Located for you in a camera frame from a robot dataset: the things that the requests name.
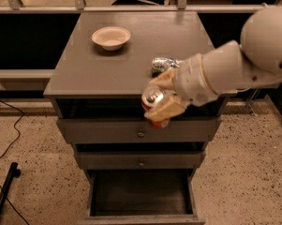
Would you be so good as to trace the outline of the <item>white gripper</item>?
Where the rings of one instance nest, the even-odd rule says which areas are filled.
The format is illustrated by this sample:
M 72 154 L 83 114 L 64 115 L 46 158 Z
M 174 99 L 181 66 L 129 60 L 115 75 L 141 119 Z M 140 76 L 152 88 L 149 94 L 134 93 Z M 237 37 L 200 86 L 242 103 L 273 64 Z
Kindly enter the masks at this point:
M 200 53 L 182 61 L 177 69 L 166 70 L 153 78 L 147 84 L 147 88 L 151 87 L 174 90 L 179 96 L 168 95 L 144 113 L 147 119 L 154 122 L 184 113 L 187 102 L 200 107 L 218 99 L 218 94 L 205 78 Z

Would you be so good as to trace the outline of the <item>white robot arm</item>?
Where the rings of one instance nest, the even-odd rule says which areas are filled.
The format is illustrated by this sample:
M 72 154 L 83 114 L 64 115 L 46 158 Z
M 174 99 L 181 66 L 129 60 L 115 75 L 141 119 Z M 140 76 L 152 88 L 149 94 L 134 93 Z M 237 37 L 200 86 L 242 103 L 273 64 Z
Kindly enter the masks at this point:
M 282 7 L 267 7 L 245 22 L 239 41 L 197 53 L 152 79 L 142 93 L 154 122 L 202 106 L 223 94 L 282 83 Z

